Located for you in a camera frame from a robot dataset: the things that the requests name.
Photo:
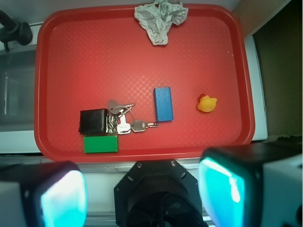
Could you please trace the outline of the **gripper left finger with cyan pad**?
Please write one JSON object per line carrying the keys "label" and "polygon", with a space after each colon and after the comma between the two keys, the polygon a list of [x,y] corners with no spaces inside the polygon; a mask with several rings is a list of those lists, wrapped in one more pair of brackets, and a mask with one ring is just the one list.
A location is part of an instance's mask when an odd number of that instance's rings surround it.
{"label": "gripper left finger with cyan pad", "polygon": [[2,164],[2,227],[82,227],[88,209],[85,175],[71,162]]}

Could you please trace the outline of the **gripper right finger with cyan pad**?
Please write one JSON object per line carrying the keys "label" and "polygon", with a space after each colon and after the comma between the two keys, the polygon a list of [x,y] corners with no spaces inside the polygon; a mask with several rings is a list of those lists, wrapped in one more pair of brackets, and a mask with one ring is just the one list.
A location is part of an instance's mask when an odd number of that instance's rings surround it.
{"label": "gripper right finger with cyan pad", "polygon": [[217,227],[300,227],[302,167],[300,144],[207,148],[198,166],[202,204]]}

